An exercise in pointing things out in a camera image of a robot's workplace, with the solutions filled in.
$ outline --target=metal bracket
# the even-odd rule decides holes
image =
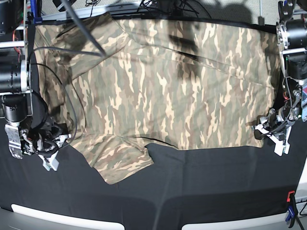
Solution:
[[[62,147],[62,145],[64,144],[64,142],[68,138],[71,138],[71,134],[61,135],[61,136],[58,137],[58,139],[55,140],[55,142],[58,145],[58,147]],[[43,166],[47,171],[50,171],[50,169],[53,169],[54,171],[58,170],[59,161],[56,159],[58,152],[59,151],[52,154],[52,156],[49,157],[49,158],[45,158],[42,155],[38,155],[40,157],[40,159],[43,160]]]
[[[268,134],[269,131],[266,130],[263,127],[263,124],[259,124],[255,127],[256,130],[259,130],[262,134]],[[289,136],[290,136],[290,132],[291,132],[292,127],[288,127],[286,134],[285,134],[285,145],[283,144],[284,141],[283,140],[279,140],[276,136],[274,135],[267,135],[274,143],[275,143],[275,149],[274,152],[278,155],[278,156],[282,156],[282,154],[288,154],[289,153],[289,149],[290,149],[290,144],[288,142]]]
[[[130,2],[130,3],[120,3],[120,4],[110,4],[110,5],[102,5],[93,7],[92,17],[104,14],[106,12],[110,12],[111,15],[131,15],[131,13],[135,14],[137,12],[144,13],[147,12],[146,9],[139,8],[141,1]],[[75,13],[79,18],[88,18],[91,15],[92,7],[86,7],[81,9],[76,9]],[[49,14],[42,16],[43,21],[48,20],[57,20],[64,21],[70,19],[70,16],[64,11],[55,14]]]
[[[278,48],[279,48],[279,56],[280,56],[280,61],[281,61],[281,68],[282,68],[282,73],[284,77],[289,77],[288,74],[285,71],[285,62],[284,62],[284,56],[285,55],[289,55],[289,54],[297,54],[297,53],[307,53],[307,49],[306,48],[295,48],[295,49],[286,49],[288,47],[285,47],[285,41],[283,40],[284,37],[282,35],[283,32],[278,32],[279,35],[279,44],[278,44]],[[295,80],[299,85],[304,85],[307,83],[307,79],[303,79],[303,80]]]
[[[302,120],[307,121],[307,84],[302,87]]]
[[[10,124],[6,124],[4,129],[9,138],[9,150],[12,156],[18,159],[22,159],[23,152],[21,149],[21,141],[19,138],[18,126],[12,126]]]
[[[296,6],[296,0],[287,0],[287,2],[278,2],[278,12],[281,21],[288,21],[292,18],[294,8]]]

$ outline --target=black mat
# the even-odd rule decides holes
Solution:
[[[37,85],[36,70],[33,69]],[[35,117],[39,115],[35,105]],[[177,230],[188,223],[258,218],[286,211],[307,149],[307,124],[297,122],[290,152],[265,147],[177,151],[148,145],[154,165],[107,185],[72,147],[62,149],[57,172],[41,159],[11,156],[0,121],[0,207],[18,204],[72,217],[122,223],[127,230]]]

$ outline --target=fabric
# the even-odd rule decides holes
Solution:
[[[149,143],[179,150],[261,147],[251,126],[273,104],[276,36],[201,22],[84,21],[106,58],[42,50],[77,113],[72,146],[114,184],[152,165]],[[97,51],[74,25],[36,28],[35,47]],[[39,67],[40,92],[57,122],[75,127],[52,73]]]

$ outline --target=blue clamp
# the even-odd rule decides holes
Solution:
[[[31,1],[31,12],[33,13],[33,24],[42,23],[43,19],[42,17],[39,17],[37,15],[37,3],[36,0],[30,0]]]
[[[289,214],[288,214],[288,216],[286,218],[286,222],[288,222],[289,220],[293,219],[294,216],[295,216],[294,210],[293,210],[292,206],[289,206],[288,211],[289,211]]]

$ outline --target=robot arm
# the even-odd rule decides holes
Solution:
[[[7,121],[5,131],[13,157],[22,159],[24,155],[36,153],[48,171],[56,171],[59,165],[57,152],[71,136],[65,124],[57,124],[48,116],[47,104],[31,88],[24,6],[26,0],[0,0],[0,35],[21,31],[23,37],[22,41],[0,43],[0,117]],[[45,108],[45,116],[36,127],[31,127],[33,95]]]
[[[280,21],[276,31],[283,73],[284,106],[277,111],[271,109],[254,127],[255,137],[263,139],[268,136],[275,142],[275,153],[280,156],[288,154],[291,126],[298,119],[307,121],[307,22],[304,12],[301,19],[293,19],[296,4],[302,9],[307,8],[307,0],[278,3]]]

